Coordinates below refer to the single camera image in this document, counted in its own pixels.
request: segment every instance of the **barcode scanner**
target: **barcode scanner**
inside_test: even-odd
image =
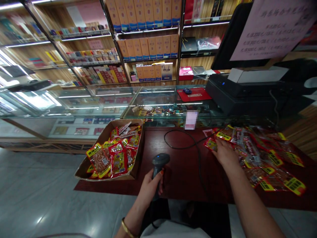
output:
[[[154,171],[153,171],[152,179],[154,179],[154,177],[162,170],[164,165],[166,165],[169,162],[169,160],[170,160],[170,156],[169,154],[166,154],[166,153],[159,153],[153,158],[152,164],[154,165]],[[156,201],[158,199],[159,199],[159,184],[158,184],[158,187],[156,188],[153,201]]]

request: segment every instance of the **gold bracelet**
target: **gold bracelet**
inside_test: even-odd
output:
[[[121,220],[121,224],[122,224],[122,227],[123,227],[124,231],[125,231],[131,238],[138,238],[138,236],[132,235],[132,233],[129,231],[129,229],[127,228],[127,226],[126,226],[125,223],[124,223],[124,219],[125,219],[125,217],[122,218],[122,220]]]

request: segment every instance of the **hand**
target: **hand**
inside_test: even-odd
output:
[[[137,202],[144,207],[144,209],[147,209],[150,206],[151,201],[153,200],[153,197],[156,192],[156,188],[159,184],[159,190],[158,194],[161,195],[163,193],[163,174],[164,169],[161,170],[154,179],[152,179],[153,176],[153,169],[148,172],[144,179],[143,183],[139,192],[139,195],[137,197]]]
[[[238,151],[234,151],[229,143],[216,137],[217,152],[212,151],[226,172],[240,168]]]

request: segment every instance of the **computer mouse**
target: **computer mouse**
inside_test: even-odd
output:
[[[186,94],[191,94],[192,93],[192,91],[190,89],[188,89],[188,88],[184,88],[183,91]]]

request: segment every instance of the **red mouse pad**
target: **red mouse pad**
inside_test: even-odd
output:
[[[183,102],[212,99],[204,88],[192,88],[190,90],[192,91],[191,94],[184,93],[182,89],[177,90]]]

